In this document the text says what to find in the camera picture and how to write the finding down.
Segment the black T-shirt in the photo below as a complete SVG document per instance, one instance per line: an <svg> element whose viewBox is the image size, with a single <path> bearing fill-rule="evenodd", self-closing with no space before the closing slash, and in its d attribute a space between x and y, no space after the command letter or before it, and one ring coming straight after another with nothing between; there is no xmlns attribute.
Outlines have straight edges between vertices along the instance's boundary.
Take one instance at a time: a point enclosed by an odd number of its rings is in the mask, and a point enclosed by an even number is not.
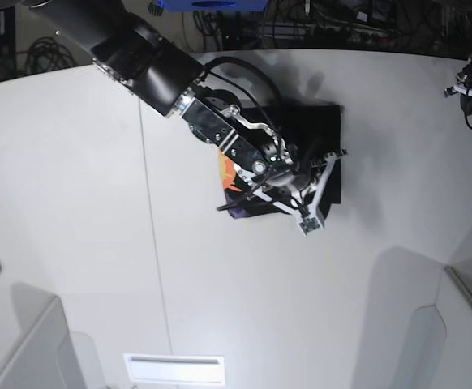
<svg viewBox="0 0 472 389"><path fill-rule="evenodd" d="M290 146L299 162L300 171L307 170L313 158L341 148L341 107L338 105L298 106L288 105L285 108L287 121L282 133L287 140L294 143ZM229 158L220 154L221 182L224 188L229 215L237 219L263 216L278 213L274 207L253 199L251 195L240 203L236 200L251 189L251 175L241 169Z"/></svg>

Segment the white panel lower right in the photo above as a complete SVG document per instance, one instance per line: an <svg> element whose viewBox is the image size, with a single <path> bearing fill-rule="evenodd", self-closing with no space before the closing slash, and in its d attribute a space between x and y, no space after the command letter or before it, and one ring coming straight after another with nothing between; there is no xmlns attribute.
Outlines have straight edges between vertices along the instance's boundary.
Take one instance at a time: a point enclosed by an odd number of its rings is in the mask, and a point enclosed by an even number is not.
<svg viewBox="0 0 472 389"><path fill-rule="evenodd" d="M472 388L472 293L454 268L411 315L393 387Z"/></svg>

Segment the white tray bottom centre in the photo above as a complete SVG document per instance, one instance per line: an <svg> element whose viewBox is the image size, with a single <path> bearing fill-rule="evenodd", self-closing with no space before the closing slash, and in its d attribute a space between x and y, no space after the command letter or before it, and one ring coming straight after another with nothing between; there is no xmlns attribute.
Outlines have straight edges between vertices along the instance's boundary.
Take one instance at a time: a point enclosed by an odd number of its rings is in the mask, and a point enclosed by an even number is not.
<svg viewBox="0 0 472 389"><path fill-rule="evenodd" d="M134 383L224 386L225 358L125 353L127 373Z"/></svg>

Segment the blue plastic box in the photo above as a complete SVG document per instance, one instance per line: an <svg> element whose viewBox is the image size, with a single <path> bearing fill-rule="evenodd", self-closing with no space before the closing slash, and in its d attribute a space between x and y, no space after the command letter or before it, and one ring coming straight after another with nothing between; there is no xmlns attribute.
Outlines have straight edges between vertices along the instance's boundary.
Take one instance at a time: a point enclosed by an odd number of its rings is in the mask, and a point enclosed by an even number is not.
<svg viewBox="0 0 472 389"><path fill-rule="evenodd" d="M262 11L268 0L162 0L167 11Z"/></svg>

